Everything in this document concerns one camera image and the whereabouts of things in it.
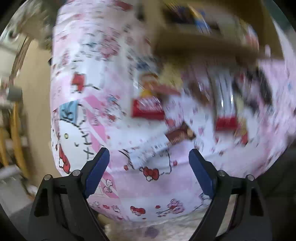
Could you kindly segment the brown chocolate bar packet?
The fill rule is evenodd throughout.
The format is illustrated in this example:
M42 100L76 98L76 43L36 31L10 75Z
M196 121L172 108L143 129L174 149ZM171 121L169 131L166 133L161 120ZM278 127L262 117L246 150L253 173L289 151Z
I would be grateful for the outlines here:
M194 131L183 122L178 128L169 131L165 134L168 141L166 142L167 146L174 146L184 140L194 140L196 138L196 134Z

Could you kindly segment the white red wafer bar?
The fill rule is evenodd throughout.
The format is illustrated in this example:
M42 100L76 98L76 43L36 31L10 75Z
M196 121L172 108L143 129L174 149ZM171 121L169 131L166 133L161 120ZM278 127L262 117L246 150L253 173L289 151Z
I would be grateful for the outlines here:
M233 76L228 69L212 69L208 73L216 107L216 131L235 131L238 128L233 95Z

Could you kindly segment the sweet rice cake packet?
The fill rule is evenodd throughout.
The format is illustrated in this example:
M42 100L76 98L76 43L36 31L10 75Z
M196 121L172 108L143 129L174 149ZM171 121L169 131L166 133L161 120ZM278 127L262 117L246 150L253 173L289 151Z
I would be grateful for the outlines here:
M132 101L132 117L162 121L165 112L157 97L141 97Z

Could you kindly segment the blue yellow chip bag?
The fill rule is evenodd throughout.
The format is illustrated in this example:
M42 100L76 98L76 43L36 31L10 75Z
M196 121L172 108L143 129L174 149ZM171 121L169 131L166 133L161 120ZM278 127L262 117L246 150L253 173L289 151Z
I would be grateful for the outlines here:
M187 5L186 7L190 12L193 19L193 23L199 33L204 35L210 35L212 33L221 33L218 24L211 19L207 19L203 9L198 9L191 5Z

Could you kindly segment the pink Hello Kitty bedsheet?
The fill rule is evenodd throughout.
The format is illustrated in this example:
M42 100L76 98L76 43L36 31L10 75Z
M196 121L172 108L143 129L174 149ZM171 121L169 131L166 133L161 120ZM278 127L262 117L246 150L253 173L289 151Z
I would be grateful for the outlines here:
M144 28L133 9L114 1L67 1L54 27L51 70L51 138L57 170L82 169L102 147L109 165L89 205L117 221L158 221L203 207L189 165L198 149L217 169L243 177L266 171L295 133L295 54L281 37L284 59L263 60L275 107L244 108L247 132L214 132L214 115L182 93L164 102L164 120L132 117L138 79L156 73ZM185 122L196 134L167 146L165 134Z

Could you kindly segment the grey trash bin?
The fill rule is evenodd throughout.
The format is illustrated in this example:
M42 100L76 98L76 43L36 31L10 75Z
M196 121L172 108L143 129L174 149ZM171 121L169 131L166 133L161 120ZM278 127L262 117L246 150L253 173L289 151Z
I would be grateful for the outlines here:
M7 100L19 102L23 99L23 91L21 87L11 85L8 89Z

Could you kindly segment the brown cardboard box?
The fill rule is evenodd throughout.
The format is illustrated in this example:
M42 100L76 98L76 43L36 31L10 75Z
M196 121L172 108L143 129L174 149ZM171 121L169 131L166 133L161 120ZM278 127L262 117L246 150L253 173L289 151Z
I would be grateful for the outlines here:
M283 60L263 1L142 1L155 54L211 54Z

